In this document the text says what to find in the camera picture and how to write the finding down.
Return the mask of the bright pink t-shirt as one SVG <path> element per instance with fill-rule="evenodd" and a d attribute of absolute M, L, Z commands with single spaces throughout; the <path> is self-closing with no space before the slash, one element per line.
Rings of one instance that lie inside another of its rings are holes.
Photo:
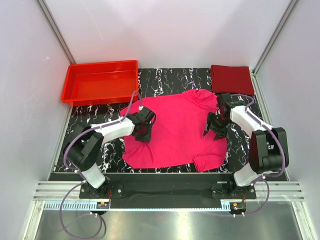
<path fill-rule="evenodd" d="M 217 110 L 217 97 L 206 89 L 145 97 L 143 106 L 155 113 L 150 142 L 124 137 L 122 158 L 134 169 L 168 168 L 193 163 L 198 172 L 219 168 L 227 153 L 226 138 L 204 134 L 209 112 Z"/>

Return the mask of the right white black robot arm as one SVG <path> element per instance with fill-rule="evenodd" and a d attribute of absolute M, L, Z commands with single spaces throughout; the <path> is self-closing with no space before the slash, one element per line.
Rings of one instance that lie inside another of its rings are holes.
<path fill-rule="evenodd" d="M 217 95 L 217 110 L 209 112 L 203 136 L 210 131 L 214 132 L 214 140 L 227 136 L 228 125 L 233 123 L 241 127 L 249 136 L 249 154 L 245 166 L 234 172 L 227 185 L 228 195 L 239 198 L 245 192 L 245 187 L 252 186 L 264 177 L 280 177 L 289 165 L 287 133 L 282 127 L 273 127 L 251 110 L 255 102 L 243 105 L 233 100 L 233 94 L 222 93 Z"/>

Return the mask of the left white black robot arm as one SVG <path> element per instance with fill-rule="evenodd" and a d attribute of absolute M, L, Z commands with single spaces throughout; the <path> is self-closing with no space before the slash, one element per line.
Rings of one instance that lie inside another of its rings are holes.
<path fill-rule="evenodd" d="M 96 125 L 79 124 L 64 149 L 63 161 L 75 167 L 91 186 L 90 192 L 95 197 L 103 198 L 108 193 L 108 186 L 97 164 L 101 147 L 127 136 L 133 136 L 138 142 L 149 143 L 155 121 L 156 114 L 142 106 L 139 112 L 125 113 L 114 121 Z"/>

